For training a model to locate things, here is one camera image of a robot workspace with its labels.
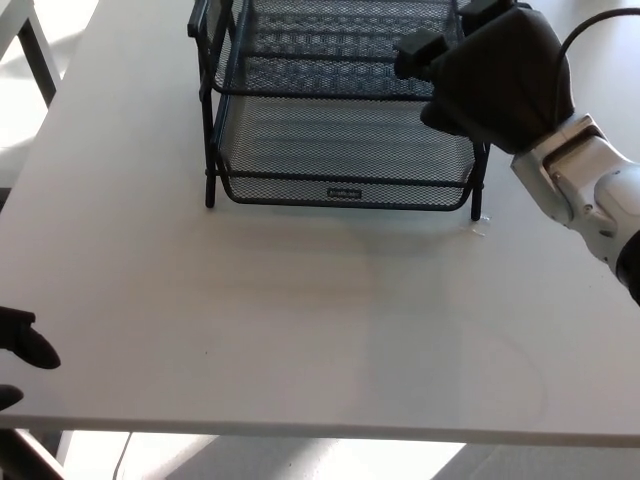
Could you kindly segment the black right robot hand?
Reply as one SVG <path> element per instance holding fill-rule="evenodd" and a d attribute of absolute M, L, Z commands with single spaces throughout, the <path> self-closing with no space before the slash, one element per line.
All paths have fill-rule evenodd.
<path fill-rule="evenodd" d="M 517 1 L 472 1 L 455 44 L 426 27 L 395 44 L 395 74 L 433 87 L 424 125 L 516 154 L 575 112 L 561 42 L 546 17 Z"/>

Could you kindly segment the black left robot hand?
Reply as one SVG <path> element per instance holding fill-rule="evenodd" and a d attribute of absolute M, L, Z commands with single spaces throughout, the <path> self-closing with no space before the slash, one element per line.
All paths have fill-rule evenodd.
<path fill-rule="evenodd" d="M 1 349 L 40 369 L 53 370 L 61 359 L 53 345 L 34 327 L 34 312 L 1 307 Z"/>

